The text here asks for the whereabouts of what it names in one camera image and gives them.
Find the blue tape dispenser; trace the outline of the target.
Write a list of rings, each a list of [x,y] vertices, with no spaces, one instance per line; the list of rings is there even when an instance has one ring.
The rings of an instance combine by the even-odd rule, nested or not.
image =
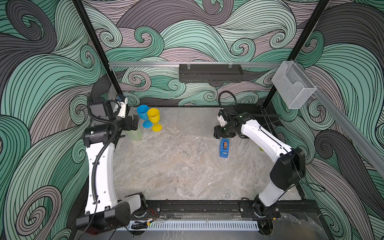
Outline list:
[[[220,157],[228,158],[230,141],[228,139],[221,139],[220,142]]]

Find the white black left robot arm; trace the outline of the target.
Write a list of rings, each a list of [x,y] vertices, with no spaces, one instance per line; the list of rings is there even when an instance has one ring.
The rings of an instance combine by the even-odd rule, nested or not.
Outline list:
[[[122,131],[136,131],[139,117],[130,116],[128,100],[123,95],[115,99],[94,102],[87,97],[91,124],[83,133],[89,163],[89,192],[85,214],[77,218],[78,230],[90,235],[126,227],[133,215],[145,214],[147,205],[143,193],[118,200],[114,186],[113,157]]]

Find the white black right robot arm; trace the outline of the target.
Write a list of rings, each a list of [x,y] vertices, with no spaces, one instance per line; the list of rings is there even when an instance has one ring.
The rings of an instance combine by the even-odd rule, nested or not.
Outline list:
[[[254,209],[257,217],[276,218],[277,201],[306,176],[305,154],[300,148],[292,148],[268,132],[249,113],[237,113],[234,106],[221,107],[214,128],[216,139],[233,138],[236,135],[248,137],[256,143],[274,164],[270,181],[255,197]]]

